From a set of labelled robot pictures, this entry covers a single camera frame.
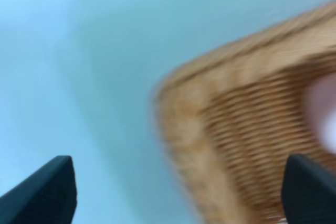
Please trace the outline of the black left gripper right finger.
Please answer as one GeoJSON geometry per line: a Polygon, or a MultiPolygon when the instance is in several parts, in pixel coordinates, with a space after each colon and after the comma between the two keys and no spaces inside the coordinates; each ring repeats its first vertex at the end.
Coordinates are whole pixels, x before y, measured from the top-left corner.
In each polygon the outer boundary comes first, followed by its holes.
{"type": "Polygon", "coordinates": [[[302,154],[291,154],[281,202],[289,224],[335,224],[335,175],[302,154]]]}

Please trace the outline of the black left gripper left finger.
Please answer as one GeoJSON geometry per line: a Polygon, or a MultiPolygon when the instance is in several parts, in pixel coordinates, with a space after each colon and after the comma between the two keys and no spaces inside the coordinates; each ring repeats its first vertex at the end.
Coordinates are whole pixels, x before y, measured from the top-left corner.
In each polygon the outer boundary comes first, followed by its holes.
{"type": "Polygon", "coordinates": [[[77,207],[71,156],[56,156],[1,196],[1,223],[70,224],[77,207]]]}

